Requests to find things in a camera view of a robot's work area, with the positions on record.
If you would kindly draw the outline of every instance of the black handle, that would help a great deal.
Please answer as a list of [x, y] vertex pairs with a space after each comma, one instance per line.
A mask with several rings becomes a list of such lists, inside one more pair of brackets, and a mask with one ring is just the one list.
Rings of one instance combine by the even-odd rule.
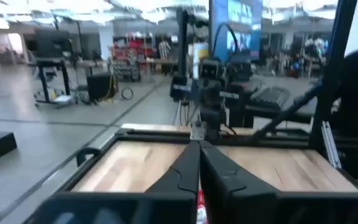
[[76, 155], [77, 166], [80, 166], [82, 163], [85, 162], [87, 155], [97, 156], [100, 154], [100, 152], [101, 151], [99, 149], [90, 147], [81, 149]]

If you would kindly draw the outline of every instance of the gray floor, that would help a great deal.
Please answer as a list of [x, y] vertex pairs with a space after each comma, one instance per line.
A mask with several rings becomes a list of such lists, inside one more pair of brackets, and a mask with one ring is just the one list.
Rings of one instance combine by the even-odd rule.
[[[70, 70], [71, 86], [76, 86]], [[84, 83], [83, 71], [78, 71]], [[303, 93], [307, 80], [260, 77], [265, 83], [278, 83]], [[144, 77], [141, 83], [120, 83], [134, 91], [134, 98], [125, 101], [118, 96], [112, 103], [99, 106], [73, 105], [57, 110], [52, 105], [34, 107], [33, 93], [40, 88], [29, 68], [0, 69], [0, 131], [13, 132], [18, 150], [0, 158], [0, 223], [20, 223], [75, 170], [74, 162], [53, 173], [84, 145], [100, 147], [121, 124], [172, 124], [177, 104], [169, 97], [169, 80], [161, 76]], [[62, 87], [56, 79], [50, 83]], [[256, 119], [255, 127], [267, 123]], [[305, 125], [288, 123], [289, 126]], [[43, 184], [42, 180], [53, 174]]]

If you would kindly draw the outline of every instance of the wooden board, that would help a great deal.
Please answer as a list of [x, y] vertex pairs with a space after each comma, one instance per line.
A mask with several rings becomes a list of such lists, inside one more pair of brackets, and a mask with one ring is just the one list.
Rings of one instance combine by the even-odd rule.
[[316, 151], [218, 146], [225, 155], [282, 191], [358, 192]]
[[[123, 124], [122, 128], [189, 132], [189, 127]], [[236, 129], [252, 134], [253, 129]], [[172, 165], [185, 145], [118, 142], [80, 180], [73, 191], [144, 192]], [[227, 156], [282, 191], [358, 190], [316, 151], [218, 146]]]
[[[70, 61], [65, 61], [67, 67], [72, 67], [73, 64]], [[103, 67], [103, 65], [106, 65], [107, 61], [104, 60], [97, 60], [96, 63], [94, 60], [82, 60], [77, 61], [77, 67], [81, 68], [89, 68], [89, 67]]]
[[161, 178], [185, 147], [117, 142], [71, 191], [144, 192]]

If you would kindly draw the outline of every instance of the table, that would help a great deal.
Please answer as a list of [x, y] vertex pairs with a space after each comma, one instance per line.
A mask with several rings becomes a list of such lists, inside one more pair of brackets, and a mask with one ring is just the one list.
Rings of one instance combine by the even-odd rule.
[[[66, 65], [69, 67], [73, 67], [73, 64], [69, 61], [66, 61]], [[89, 75], [93, 75], [93, 68], [100, 68], [107, 65], [107, 61], [105, 60], [82, 60], [77, 61], [76, 66], [80, 68], [85, 68], [89, 70]]]
[[28, 63], [28, 66], [38, 67], [39, 68], [39, 78], [42, 83], [42, 91], [44, 93], [45, 100], [37, 100], [38, 103], [54, 103], [50, 101], [48, 89], [47, 89], [47, 81], [44, 75], [45, 67], [60, 67], [62, 69], [63, 74], [63, 82], [65, 85], [65, 94], [70, 96], [70, 84], [67, 74], [67, 68], [64, 58], [36, 58], [37, 61], [35, 63]]
[[[254, 125], [254, 118], [261, 117], [261, 118], [276, 118], [282, 111], [286, 110], [287, 108], [291, 107], [294, 103], [294, 100], [298, 97], [303, 96], [305, 94], [302, 92], [302, 88], [292, 88], [291, 85], [296, 85], [296, 80], [286, 79], [282, 77], [251, 77], [249, 82], [242, 83], [246, 87], [244, 87], [244, 92], [250, 93], [250, 89], [253, 90], [256, 86], [263, 90], [264, 88], [272, 87], [272, 86], [279, 86], [282, 88], [286, 88], [290, 91], [290, 97], [282, 106], [281, 110], [273, 110], [270, 108], [266, 108], [263, 106], [252, 106], [243, 102], [244, 107], [238, 110], [230, 110], [229, 113], [229, 125], [232, 127], [245, 127], [251, 128]], [[312, 117], [314, 116], [314, 112], [316, 111], [317, 106], [317, 98], [313, 98], [309, 101], [306, 105], [302, 106], [296, 113], [289, 116], [286, 121], [293, 121], [297, 123], [305, 123], [310, 124]]]
[[[190, 127], [123, 124], [122, 128], [189, 133]], [[238, 134], [253, 129], [236, 128]], [[158, 180], [185, 145], [123, 141], [112, 148], [71, 190], [75, 192], [144, 192]], [[282, 191], [358, 192], [322, 156], [312, 150], [218, 146], [225, 155]]]
[[147, 74], [149, 75], [149, 71], [150, 71], [150, 64], [165, 64], [165, 65], [177, 65], [178, 64], [178, 60], [177, 59], [150, 59], [150, 60], [146, 60], [146, 59], [140, 59], [137, 61], [138, 63], [146, 63], [147, 65]]

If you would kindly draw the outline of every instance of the keyboard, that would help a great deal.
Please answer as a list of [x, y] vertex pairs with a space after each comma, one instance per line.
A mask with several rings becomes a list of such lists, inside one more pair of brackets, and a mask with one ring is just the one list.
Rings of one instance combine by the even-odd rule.
[[252, 96], [250, 105], [260, 106], [271, 110], [282, 110], [291, 93], [286, 88], [272, 86]]

